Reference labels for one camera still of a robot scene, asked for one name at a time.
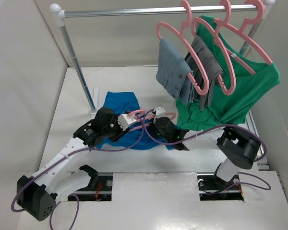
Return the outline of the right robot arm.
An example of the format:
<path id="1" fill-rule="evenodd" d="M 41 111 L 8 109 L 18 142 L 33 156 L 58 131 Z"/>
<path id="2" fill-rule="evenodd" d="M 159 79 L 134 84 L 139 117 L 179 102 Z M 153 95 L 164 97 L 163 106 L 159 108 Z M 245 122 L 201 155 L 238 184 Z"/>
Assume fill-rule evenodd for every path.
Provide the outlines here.
<path id="1" fill-rule="evenodd" d="M 165 116 L 154 119 L 145 132 L 156 142 L 157 138 L 163 139 L 163 145 L 179 151 L 191 151 L 210 148 L 208 133 L 221 127 L 223 132 L 216 140 L 216 148 L 226 156 L 226 159 L 217 166 L 212 183 L 216 188 L 222 189 L 234 184 L 241 170 L 250 170 L 254 162 L 261 159 L 256 158 L 260 147 L 264 148 L 263 156 L 265 156 L 266 147 L 253 132 L 234 124 L 218 125 L 205 131 L 193 132 L 177 128 Z"/>

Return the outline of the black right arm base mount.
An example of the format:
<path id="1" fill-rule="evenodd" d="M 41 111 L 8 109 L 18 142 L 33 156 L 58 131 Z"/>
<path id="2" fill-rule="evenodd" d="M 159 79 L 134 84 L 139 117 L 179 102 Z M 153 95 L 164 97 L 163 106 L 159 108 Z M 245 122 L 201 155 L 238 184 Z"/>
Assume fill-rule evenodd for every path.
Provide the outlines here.
<path id="1" fill-rule="evenodd" d="M 201 201 L 243 201 L 241 186 L 238 175 L 235 175 L 229 182 L 225 182 L 212 173 L 198 173 L 199 198 Z"/>

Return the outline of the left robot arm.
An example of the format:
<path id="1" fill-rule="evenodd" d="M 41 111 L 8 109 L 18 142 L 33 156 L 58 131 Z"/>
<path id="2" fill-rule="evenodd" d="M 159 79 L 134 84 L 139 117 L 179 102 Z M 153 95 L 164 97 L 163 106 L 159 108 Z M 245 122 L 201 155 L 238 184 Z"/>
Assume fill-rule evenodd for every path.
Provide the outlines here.
<path id="1" fill-rule="evenodd" d="M 103 139 L 116 142 L 135 124 L 136 117 L 116 114 L 100 108 L 94 119 L 79 127 L 65 147 L 43 168 L 30 177 L 17 181 L 17 204 L 38 221 L 52 214 L 56 204 L 68 200 L 79 189 L 92 190 L 97 186 L 98 171 L 85 164 L 74 173 L 68 171 Z"/>

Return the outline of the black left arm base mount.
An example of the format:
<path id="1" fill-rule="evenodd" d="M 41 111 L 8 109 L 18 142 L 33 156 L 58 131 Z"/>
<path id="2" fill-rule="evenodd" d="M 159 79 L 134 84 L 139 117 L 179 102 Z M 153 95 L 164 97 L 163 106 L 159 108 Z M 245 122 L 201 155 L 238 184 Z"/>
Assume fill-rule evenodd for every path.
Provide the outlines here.
<path id="1" fill-rule="evenodd" d="M 79 169 L 90 176 L 88 185 L 74 192 L 79 201 L 106 202 L 112 200 L 113 173 L 100 173 L 89 165 L 81 166 Z"/>

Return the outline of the blue t shirt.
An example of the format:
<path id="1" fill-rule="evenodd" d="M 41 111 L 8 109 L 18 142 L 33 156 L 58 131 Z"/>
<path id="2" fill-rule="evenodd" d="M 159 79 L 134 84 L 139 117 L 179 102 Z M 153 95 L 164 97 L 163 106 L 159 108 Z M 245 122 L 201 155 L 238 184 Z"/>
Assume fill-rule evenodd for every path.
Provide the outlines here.
<path id="1" fill-rule="evenodd" d="M 140 109 L 138 100 L 133 92 L 108 92 L 103 106 L 113 110 L 119 115 L 125 113 L 126 111 L 132 112 Z M 125 148 L 134 144 L 132 147 L 134 150 L 148 150 L 159 145 L 155 141 L 151 140 L 146 133 L 141 136 L 141 129 L 125 134 L 115 143 L 111 142 L 108 138 L 105 138 L 101 144 L 97 145 L 96 147 L 100 149 L 105 144 Z"/>

